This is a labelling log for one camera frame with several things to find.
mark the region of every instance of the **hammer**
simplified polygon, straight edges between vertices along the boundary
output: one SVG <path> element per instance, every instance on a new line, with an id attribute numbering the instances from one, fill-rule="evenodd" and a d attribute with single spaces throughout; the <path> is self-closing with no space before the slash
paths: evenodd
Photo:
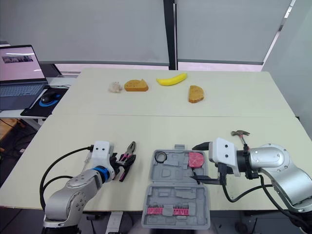
<path id="1" fill-rule="evenodd" d="M 246 144 L 246 141 L 244 139 L 244 135 L 249 136 L 250 133 L 243 131 L 243 130 L 237 130 L 237 131 L 231 131 L 232 136 L 239 136 L 241 138 L 243 144 Z"/>

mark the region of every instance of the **mouse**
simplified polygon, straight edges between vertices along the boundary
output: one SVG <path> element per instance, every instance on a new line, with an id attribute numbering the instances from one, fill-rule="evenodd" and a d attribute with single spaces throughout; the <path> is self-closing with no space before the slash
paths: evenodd
<path id="1" fill-rule="evenodd" d="M 41 102 L 43 104 L 47 104 L 47 103 L 50 103 L 51 101 L 54 101 L 55 100 L 55 97 L 56 97 L 56 92 L 47 92 L 47 93 L 44 93 L 42 96 L 41 96 Z"/>

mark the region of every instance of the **banana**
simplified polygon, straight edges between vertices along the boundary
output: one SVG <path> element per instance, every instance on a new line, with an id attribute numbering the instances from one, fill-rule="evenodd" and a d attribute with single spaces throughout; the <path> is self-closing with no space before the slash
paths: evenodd
<path id="1" fill-rule="evenodd" d="M 185 80 L 186 77 L 187 77 L 187 74 L 182 73 L 182 74 L 177 75 L 176 77 L 172 77 L 170 79 L 156 79 L 156 80 L 160 85 L 168 86 L 168 85 L 178 84 L 179 82 Z"/>

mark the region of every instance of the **laptop keyboard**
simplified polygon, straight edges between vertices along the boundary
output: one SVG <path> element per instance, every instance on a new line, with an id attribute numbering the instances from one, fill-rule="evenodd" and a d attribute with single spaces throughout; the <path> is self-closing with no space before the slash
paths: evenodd
<path id="1" fill-rule="evenodd" d="M 0 97 L 35 95 L 42 88 L 40 85 L 2 86 Z"/>

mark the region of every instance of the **pliers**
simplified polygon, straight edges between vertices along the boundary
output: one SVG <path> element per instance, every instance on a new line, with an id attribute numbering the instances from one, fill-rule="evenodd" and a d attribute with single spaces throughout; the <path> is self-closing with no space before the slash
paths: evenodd
<path id="1" fill-rule="evenodd" d="M 128 146 L 127 151 L 124 154 L 122 154 L 119 158 L 118 163 L 125 170 L 119 179 L 120 182 L 123 182 L 123 180 L 125 179 L 130 170 L 131 165 L 135 162 L 136 155 L 133 154 L 135 150 L 136 150 L 136 142 L 132 141 L 131 144 Z"/>

